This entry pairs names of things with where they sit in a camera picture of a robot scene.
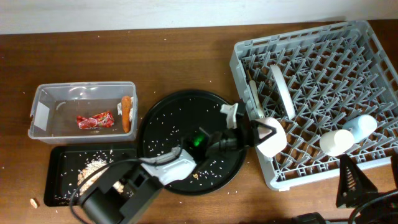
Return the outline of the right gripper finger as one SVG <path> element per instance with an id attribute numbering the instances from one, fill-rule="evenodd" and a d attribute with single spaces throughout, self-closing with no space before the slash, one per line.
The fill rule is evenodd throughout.
<path id="1" fill-rule="evenodd" d="M 392 167 L 392 173 L 394 176 L 394 180 L 398 180 L 398 155 L 394 154 L 391 156 L 391 167 Z"/>
<path id="2" fill-rule="evenodd" d="M 356 208 L 378 196 L 377 187 L 347 155 L 340 156 L 337 208 Z"/>

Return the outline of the white plastic fork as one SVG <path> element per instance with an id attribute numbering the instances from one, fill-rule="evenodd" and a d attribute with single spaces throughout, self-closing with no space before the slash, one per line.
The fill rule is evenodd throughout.
<path id="1" fill-rule="evenodd" d="M 259 96 L 258 96 L 258 92 L 257 92 L 256 82 L 254 80 L 250 80 L 249 81 L 249 86 L 251 88 L 251 92 L 252 92 L 256 107 L 257 107 L 257 111 L 258 111 L 259 117 L 260 118 L 265 118 L 264 110 L 262 109 L 262 106 L 261 106 L 260 101 L 259 101 Z"/>

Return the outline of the pink bowl with scraps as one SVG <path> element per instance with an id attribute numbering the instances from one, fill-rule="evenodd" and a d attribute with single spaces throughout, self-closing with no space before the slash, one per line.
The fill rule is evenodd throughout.
<path id="1" fill-rule="evenodd" d="M 257 148 L 266 157 L 274 157 L 287 146 L 287 137 L 282 125 L 277 120 L 277 134 L 272 138 L 272 143 L 266 148 Z"/>

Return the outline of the white round plate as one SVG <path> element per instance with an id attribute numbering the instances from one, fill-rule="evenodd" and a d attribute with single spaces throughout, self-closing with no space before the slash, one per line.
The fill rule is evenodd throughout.
<path id="1" fill-rule="evenodd" d="M 285 108 L 285 113 L 288 119 L 293 119 L 295 117 L 294 105 L 289 93 L 289 89 L 284 80 L 282 71 L 277 65 L 270 65 L 270 69 L 272 72 L 272 76 L 274 77 L 274 81 L 277 85 L 282 104 Z"/>

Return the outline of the white cup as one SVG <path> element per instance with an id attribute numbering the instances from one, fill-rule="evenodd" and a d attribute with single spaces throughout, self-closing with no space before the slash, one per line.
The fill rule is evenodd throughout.
<path id="1" fill-rule="evenodd" d="M 339 156 L 354 144 L 354 136 L 345 129 L 330 131 L 320 138 L 320 149 L 328 156 Z"/>

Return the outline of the orange carrot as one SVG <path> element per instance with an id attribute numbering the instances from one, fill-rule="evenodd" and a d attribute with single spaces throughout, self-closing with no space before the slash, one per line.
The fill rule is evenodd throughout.
<path id="1" fill-rule="evenodd" d="M 131 110 L 131 97 L 130 96 L 122 97 L 121 99 L 122 124 L 125 133 L 128 133 L 130 131 L 130 120 L 129 120 L 130 110 Z"/>

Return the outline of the red snack wrapper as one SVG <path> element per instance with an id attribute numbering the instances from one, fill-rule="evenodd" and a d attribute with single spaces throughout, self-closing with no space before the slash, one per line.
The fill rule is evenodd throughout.
<path id="1" fill-rule="evenodd" d="M 114 118 L 110 111 L 105 111 L 89 118 L 77 116 L 76 122 L 80 129 L 110 128 L 114 125 Z"/>

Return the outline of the white tissue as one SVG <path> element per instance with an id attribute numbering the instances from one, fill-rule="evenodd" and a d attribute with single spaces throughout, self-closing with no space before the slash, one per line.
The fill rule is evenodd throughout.
<path id="1" fill-rule="evenodd" d="M 133 114 L 133 102 L 134 102 L 134 98 L 131 97 L 131 110 L 130 110 L 130 114 L 129 114 L 129 120 L 132 121 L 132 114 Z M 121 111 L 121 102 L 118 103 L 117 105 L 117 110 L 118 110 L 118 115 L 122 116 L 122 111 Z"/>

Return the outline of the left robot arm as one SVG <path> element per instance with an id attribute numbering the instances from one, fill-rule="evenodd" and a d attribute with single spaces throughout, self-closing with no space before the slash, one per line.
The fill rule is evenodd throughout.
<path id="1" fill-rule="evenodd" d="M 243 106 L 221 106 L 221 113 L 226 115 L 225 130 L 210 134 L 198 127 L 166 154 L 121 159 L 98 168 L 81 182 L 82 187 L 93 181 L 84 192 L 76 189 L 72 193 L 69 206 L 79 205 L 94 223 L 136 223 L 164 187 L 186 179 L 211 156 L 264 147 L 266 141 L 280 134 L 265 117 L 249 124 L 241 122 Z"/>

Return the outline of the grey dishwasher rack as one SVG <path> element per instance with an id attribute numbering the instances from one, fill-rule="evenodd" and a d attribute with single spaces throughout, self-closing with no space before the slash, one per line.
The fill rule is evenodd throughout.
<path id="1" fill-rule="evenodd" d="M 294 105 L 288 119 L 270 65 L 284 76 Z M 339 160 L 320 138 L 368 114 L 376 130 L 348 150 L 362 170 L 388 165 L 397 153 L 397 71 L 372 27 L 351 21 L 238 42 L 229 63 L 250 119 L 259 117 L 246 70 L 266 116 L 278 119 L 287 147 L 259 156 L 267 186 L 276 191 L 339 175 Z"/>

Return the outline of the light blue cup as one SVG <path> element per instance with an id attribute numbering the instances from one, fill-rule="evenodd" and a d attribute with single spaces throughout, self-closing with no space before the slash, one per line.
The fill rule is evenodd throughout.
<path id="1" fill-rule="evenodd" d="M 377 128 L 377 121 L 368 114 L 360 115 L 349 120 L 343 125 L 354 137 L 354 143 L 359 143 L 368 138 Z"/>

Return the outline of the black object at bottom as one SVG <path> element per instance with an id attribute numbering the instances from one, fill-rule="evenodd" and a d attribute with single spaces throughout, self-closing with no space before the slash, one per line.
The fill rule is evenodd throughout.
<path id="1" fill-rule="evenodd" d="M 291 224 L 326 224 L 326 220 L 317 212 L 293 217 Z"/>

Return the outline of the round black serving tray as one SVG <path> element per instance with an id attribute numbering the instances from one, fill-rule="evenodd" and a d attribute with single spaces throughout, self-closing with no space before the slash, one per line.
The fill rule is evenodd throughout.
<path id="1" fill-rule="evenodd" d="M 200 128 L 208 134 L 226 129 L 220 109 L 227 103 L 205 90 L 184 90 L 166 96 L 149 110 L 141 123 L 137 156 L 156 157 L 170 152 L 180 144 L 181 138 L 196 136 Z M 176 180 L 166 189 L 189 196 L 217 191 L 236 176 L 245 158 L 246 151 L 214 155 L 186 179 Z M 198 178 L 193 178 L 193 174 L 198 174 Z"/>

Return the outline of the clear plastic bin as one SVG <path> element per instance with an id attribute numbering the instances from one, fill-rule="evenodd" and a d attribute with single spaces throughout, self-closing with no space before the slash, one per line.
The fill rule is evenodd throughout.
<path id="1" fill-rule="evenodd" d="M 134 98 L 130 131 L 123 130 L 117 105 L 122 97 Z M 133 141 L 137 137 L 136 86 L 133 82 L 80 82 L 40 85 L 34 96 L 28 137 L 47 144 Z M 110 111 L 110 128 L 80 129 L 77 116 L 89 118 Z"/>

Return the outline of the black rectangular tray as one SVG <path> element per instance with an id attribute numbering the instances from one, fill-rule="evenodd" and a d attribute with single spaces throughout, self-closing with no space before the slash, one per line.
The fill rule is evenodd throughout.
<path id="1" fill-rule="evenodd" d="M 126 155 L 135 158 L 136 147 L 131 143 L 86 144 L 57 146 L 50 153 L 44 204 L 64 207 L 78 187 L 78 175 L 91 163 L 109 164 Z"/>

